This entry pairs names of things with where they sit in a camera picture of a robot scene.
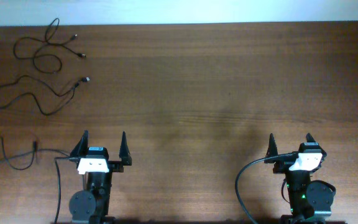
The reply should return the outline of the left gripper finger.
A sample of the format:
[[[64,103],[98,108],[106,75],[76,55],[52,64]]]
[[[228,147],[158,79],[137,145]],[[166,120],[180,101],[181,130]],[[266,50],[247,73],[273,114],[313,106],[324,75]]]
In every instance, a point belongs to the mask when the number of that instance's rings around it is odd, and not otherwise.
[[[70,157],[85,157],[86,151],[88,150],[88,138],[89,132],[85,130],[80,141],[71,151]]]
[[[119,149],[119,158],[124,166],[132,165],[132,157],[129,151],[129,147],[127,145],[126,132],[122,132],[121,145]]]

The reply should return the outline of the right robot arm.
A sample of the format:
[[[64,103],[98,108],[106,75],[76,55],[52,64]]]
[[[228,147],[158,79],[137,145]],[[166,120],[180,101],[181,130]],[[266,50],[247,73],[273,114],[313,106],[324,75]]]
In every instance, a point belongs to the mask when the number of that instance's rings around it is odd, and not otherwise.
[[[269,136],[266,163],[274,165],[274,174],[285,175],[282,188],[287,188],[291,209],[291,214],[280,217],[280,223],[325,223],[331,216],[336,188],[322,180],[311,180],[326,156],[311,134],[297,151],[287,155],[278,153],[273,134]]]

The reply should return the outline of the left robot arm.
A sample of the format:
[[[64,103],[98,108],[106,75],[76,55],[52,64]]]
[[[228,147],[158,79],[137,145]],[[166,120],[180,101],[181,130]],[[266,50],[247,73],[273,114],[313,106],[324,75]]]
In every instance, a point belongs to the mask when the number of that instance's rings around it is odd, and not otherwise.
[[[76,163],[80,175],[86,176],[85,187],[70,199],[72,223],[114,223],[108,215],[113,173],[123,173],[132,164],[126,134],[122,134],[119,160],[111,161],[105,147],[89,146],[89,132],[84,131],[80,141],[70,153],[69,160]]]

